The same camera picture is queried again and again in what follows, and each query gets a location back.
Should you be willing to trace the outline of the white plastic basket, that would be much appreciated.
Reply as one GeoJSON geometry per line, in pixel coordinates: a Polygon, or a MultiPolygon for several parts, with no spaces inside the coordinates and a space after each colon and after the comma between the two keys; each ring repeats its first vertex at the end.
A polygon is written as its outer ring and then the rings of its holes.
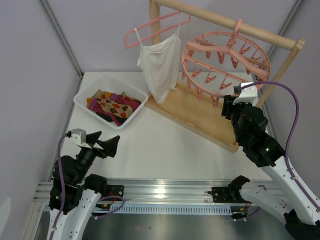
{"type": "Polygon", "coordinates": [[[121,131],[144,107],[148,95],[124,77],[108,72],[86,72],[74,104],[106,126],[121,131]]]}

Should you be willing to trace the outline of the pink round clip hanger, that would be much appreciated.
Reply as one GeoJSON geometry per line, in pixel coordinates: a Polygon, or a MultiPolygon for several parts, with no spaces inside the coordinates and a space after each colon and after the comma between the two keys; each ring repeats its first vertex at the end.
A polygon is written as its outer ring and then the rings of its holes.
{"type": "Polygon", "coordinates": [[[271,63],[266,52],[253,40],[241,35],[239,19],[232,31],[202,33],[189,40],[181,56],[181,79],[193,89],[198,100],[207,95],[213,106],[233,87],[269,79],[271,63]]]}

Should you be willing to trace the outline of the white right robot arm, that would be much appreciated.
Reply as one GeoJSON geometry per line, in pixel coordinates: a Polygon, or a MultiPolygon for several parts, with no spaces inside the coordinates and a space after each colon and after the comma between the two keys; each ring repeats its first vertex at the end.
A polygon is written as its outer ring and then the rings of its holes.
{"type": "Polygon", "coordinates": [[[279,187],[285,198],[274,196],[244,176],[238,176],[230,184],[242,199],[262,208],[278,219],[295,240],[318,240],[320,238],[320,211],[296,184],[291,174],[295,170],[285,162],[285,151],[266,133],[268,119],[263,111],[252,103],[237,102],[235,96],[223,98],[221,115],[232,124],[235,140],[245,156],[265,172],[279,187]]]}

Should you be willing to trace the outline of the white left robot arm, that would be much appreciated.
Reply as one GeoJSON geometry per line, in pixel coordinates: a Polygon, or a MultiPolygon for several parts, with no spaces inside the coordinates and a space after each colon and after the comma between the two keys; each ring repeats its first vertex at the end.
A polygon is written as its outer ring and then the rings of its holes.
{"type": "Polygon", "coordinates": [[[53,186],[49,198],[48,240],[80,240],[98,202],[125,200],[122,193],[115,193],[107,178],[88,171],[96,158],[113,158],[117,153],[120,136],[100,140],[101,131],[87,134],[83,129],[72,129],[58,141],[53,186]]]}

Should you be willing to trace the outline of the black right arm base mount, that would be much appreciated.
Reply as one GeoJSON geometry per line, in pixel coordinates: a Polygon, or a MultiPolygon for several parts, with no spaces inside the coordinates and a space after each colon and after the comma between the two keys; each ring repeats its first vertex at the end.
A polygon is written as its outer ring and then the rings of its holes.
{"type": "Polygon", "coordinates": [[[229,187],[216,186],[212,187],[207,194],[212,196],[214,203],[240,203],[239,194],[229,187]]]}

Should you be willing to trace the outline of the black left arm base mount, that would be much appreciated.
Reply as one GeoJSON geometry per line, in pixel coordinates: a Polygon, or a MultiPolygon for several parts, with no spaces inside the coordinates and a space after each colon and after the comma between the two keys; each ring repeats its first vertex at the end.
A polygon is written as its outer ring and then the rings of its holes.
{"type": "Polygon", "coordinates": [[[121,203],[122,200],[119,197],[124,197],[124,190],[125,187],[123,185],[108,185],[106,196],[109,198],[107,201],[111,201],[112,203],[121,203]]]}

